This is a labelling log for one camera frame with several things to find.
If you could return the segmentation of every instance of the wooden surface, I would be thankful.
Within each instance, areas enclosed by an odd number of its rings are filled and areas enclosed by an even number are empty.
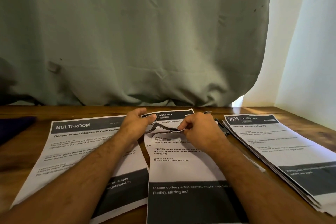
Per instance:
[[[22,116],[37,116],[35,124],[30,126],[7,143],[0,146],[0,213],[7,211],[15,196],[22,187],[29,172],[39,158],[47,140],[52,120],[69,120],[99,116],[122,115],[134,107],[105,106],[0,106],[0,118],[17,118]],[[187,107],[148,107],[148,112],[163,110],[183,110]],[[224,114],[267,114],[273,113],[280,122],[304,137],[336,152],[336,132],[329,128],[305,120],[299,116],[276,107],[196,107],[194,111],[212,111],[214,118],[223,120]],[[317,214],[321,220],[336,223],[336,218],[315,211],[298,194],[296,194],[282,179],[256,158],[245,146],[233,136],[229,136],[235,146],[244,154],[264,167],[266,175],[270,176],[284,190],[288,191],[310,211]],[[149,165],[149,155],[145,149],[143,138],[139,140],[141,150]],[[147,206],[142,206],[105,223],[146,223]]]

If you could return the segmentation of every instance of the white wall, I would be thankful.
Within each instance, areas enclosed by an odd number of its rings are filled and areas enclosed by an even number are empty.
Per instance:
[[[336,130],[336,0],[303,0],[275,106]]]
[[[263,65],[243,106],[274,106],[302,0],[270,0]]]

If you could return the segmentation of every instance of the person's right hand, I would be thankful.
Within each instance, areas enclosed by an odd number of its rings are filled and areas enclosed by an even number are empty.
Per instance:
[[[218,146],[229,143],[211,114],[197,112],[188,115],[178,126],[180,130],[184,128],[185,130],[183,132],[188,141],[208,155],[210,155],[213,150],[216,150]]]

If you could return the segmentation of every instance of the dark blue cloth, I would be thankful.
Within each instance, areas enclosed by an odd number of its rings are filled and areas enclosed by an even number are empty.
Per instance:
[[[35,120],[36,117],[34,116],[15,119],[0,119],[0,145],[28,128],[35,122]]]

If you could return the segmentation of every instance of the green curtain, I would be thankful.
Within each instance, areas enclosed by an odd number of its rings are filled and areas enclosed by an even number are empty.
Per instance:
[[[0,0],[2,101],[229,105],[258,77],[269,1]]]

